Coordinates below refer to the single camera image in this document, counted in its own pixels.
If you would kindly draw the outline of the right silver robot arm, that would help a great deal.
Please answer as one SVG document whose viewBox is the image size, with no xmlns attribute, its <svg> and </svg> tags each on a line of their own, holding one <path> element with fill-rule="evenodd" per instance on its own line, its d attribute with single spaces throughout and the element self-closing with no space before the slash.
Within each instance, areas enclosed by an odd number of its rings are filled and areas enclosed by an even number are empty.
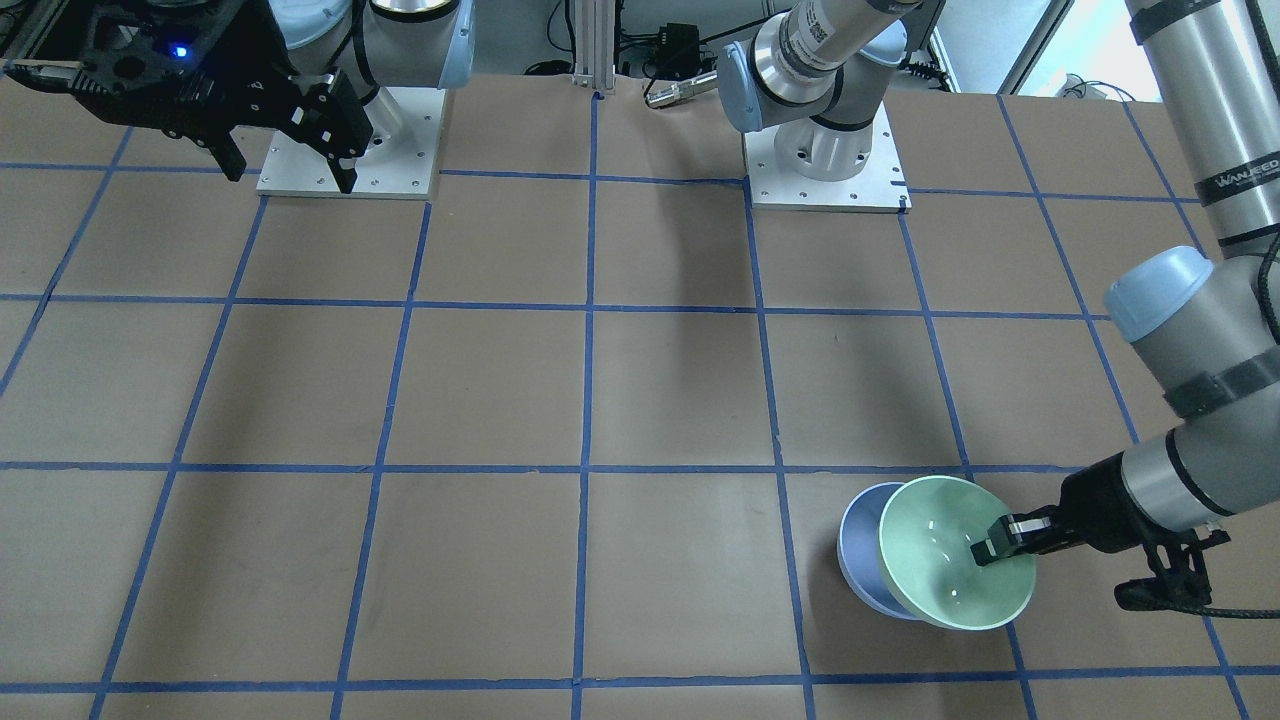
<svg viewBox="0 0 1280 720">
<path fill-rule="evenodd" d="M 97 119 L 188 140 L 259 192 L 425 199 L 445 95 L 474 63 L 470 1 L 5 1 L 6 77 Z"/>
</svg>

